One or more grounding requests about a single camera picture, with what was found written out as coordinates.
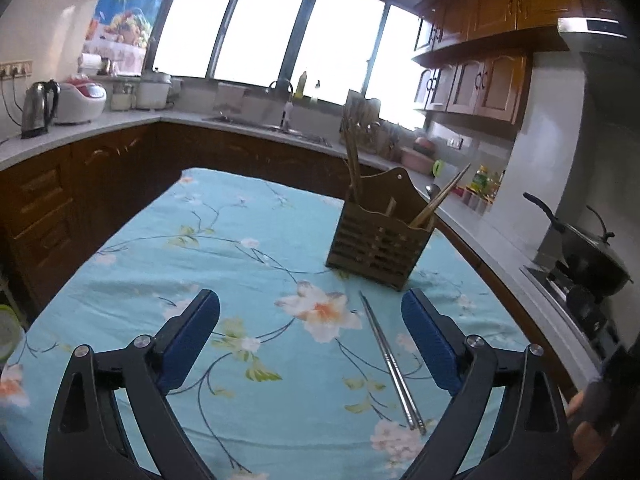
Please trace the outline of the person's right hand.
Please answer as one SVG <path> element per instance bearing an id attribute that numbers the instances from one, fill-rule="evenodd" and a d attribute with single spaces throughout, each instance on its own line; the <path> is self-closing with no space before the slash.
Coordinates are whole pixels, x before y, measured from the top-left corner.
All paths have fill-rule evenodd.
<path id="1" fill-rule="evenodd" d="M 605 449 L 608 438 L 602 437 L 589 422 L 581 422 L 572 433 L 572 443 L 577 455 L 572 478 L 582 478 L 589 467 Z"/>

